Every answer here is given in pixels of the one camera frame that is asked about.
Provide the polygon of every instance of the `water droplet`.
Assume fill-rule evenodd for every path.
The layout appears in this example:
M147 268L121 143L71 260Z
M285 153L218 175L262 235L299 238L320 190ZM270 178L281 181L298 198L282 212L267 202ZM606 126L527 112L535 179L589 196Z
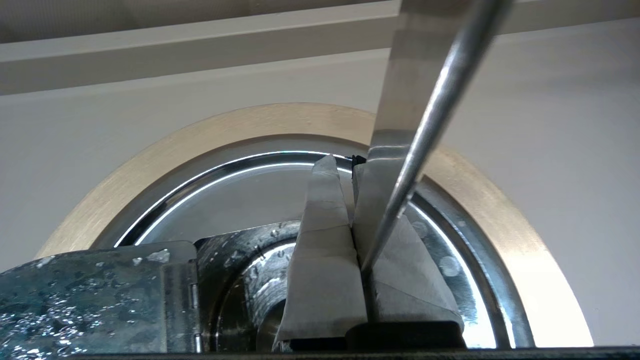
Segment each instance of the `water droplet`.
M162 249L160 251L153 252L147 256L147 260L149 261L157 261L159 263L166 264L169 262L169 258L171 257L171 253L168 249Z
M429 228L425 223L422 222L412 222L413 230L420 236L420 239L424 239L429 235Z
M440 259L438 266L440 267L442 275L447 277L457 276L460 274L460 270L462 270L458 260L453 256L444 256Z
M223 266L225 268L228 268L231 265L233 265L237 260L242 259L243 256L244 256L244 252L235 250L231 253L231 255L227 258L227 260L225 260L225 263L223 264Z
M53 258L55 257L56 257L55 255L51 255L51 256L47 256L46 258L40 259L40 261L36 264L36 267L42 268L43 266L48 264L51 260L53 260Z
M260 272L258 271L257 267L253 267L251 268L251 270L249 270L249 278L257 279L259 275L260 275Z

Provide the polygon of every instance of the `white wall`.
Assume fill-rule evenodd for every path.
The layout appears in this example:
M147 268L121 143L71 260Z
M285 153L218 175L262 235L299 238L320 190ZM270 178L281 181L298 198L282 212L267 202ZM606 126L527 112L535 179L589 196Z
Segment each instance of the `white wall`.
M500 37L444 138L540 233L597 345L640 343L638 38L640 20ZM0 97L0 268L34 256L117 166L197 120L292 101L375 111L386 55Z

